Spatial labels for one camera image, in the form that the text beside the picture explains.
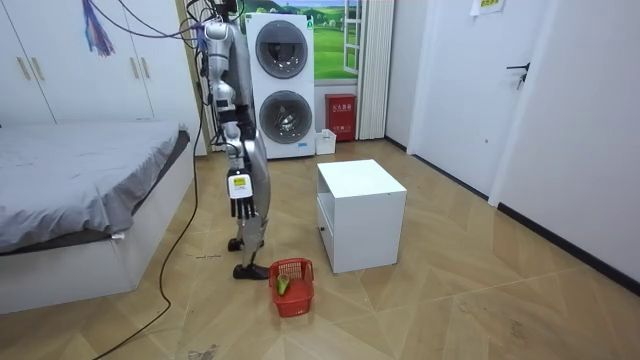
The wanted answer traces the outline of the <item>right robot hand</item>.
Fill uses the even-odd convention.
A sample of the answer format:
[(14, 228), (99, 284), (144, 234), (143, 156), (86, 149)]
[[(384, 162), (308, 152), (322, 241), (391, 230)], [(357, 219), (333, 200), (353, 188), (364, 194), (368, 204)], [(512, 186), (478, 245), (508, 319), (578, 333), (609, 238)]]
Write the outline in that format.
[(232, 217), (249, 220), (256, 216), (252, 179), (247, 171), (230, 169), (227, 173), (227, 190)]

